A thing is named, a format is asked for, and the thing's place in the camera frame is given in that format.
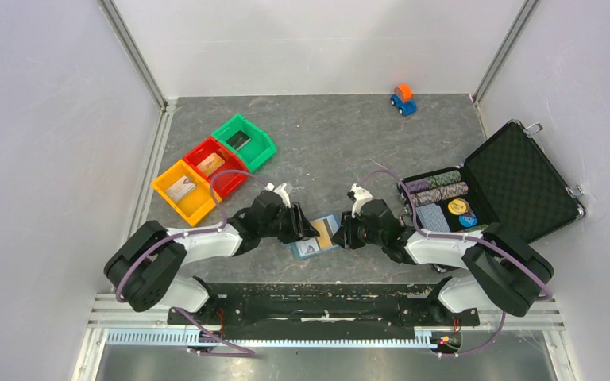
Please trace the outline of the white VIP credit card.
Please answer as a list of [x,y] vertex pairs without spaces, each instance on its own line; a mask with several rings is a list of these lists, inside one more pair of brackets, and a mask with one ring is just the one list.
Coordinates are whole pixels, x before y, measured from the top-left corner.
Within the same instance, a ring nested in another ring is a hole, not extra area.
[[297,241],[293,244],[295,256],[299,260],[304,260],[316,255],[320,251],[318,240],[315,238],[306,241]]

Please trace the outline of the blue leather card holder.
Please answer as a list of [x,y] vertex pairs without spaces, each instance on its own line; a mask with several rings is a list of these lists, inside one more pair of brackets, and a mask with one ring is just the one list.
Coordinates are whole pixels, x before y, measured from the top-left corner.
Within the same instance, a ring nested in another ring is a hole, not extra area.
[[314,220],[311,224],[319,233],[317,237],[286,244],[286,247],[291,249],[297,260],[307,260],[314,256],[321,255],[324,252],[339,248],[332,240],[333,235],[340,227],[338,217],[330,214]]

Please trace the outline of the gold credit card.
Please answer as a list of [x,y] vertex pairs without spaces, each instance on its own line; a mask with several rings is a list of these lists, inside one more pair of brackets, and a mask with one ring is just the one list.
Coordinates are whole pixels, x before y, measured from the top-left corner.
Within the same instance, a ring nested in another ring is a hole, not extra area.
[[327,250],[334,247],[332,236],[334,235],[335,220],[329,217],[320,218],[312,222],[313,227],[319,233],[316,238],[320,250]]

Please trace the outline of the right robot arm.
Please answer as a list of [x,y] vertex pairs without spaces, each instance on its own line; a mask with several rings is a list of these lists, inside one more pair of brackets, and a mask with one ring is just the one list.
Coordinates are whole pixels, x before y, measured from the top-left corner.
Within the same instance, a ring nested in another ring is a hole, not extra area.
[[446,324],[458,313],[495,306],[523,317],[538,300],[552,298],[553,266],[500,223],[468,233],[443,233],[407,225],[385,201],[373,199],[342,214],[332,241],[347,249],[376,245],[400,264],[434,264],[468,271],[445,281],[427,302],[429,318]]

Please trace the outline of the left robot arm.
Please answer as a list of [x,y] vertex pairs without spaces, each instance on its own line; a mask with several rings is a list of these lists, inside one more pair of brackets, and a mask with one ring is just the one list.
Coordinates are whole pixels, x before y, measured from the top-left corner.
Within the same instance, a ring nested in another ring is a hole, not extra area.
[[263,190],[251,206],[215,225],[168,229],[147,221],[107,261],[103,274],[114,286],[117,301],[136,312],[168,304],[184,308],[204,324],[216,317],[218,303],[200,278],[181,275],[183,267],[243,255],[265,238],[293,244],[318,236],[299,203],[288,201],[281,190]]

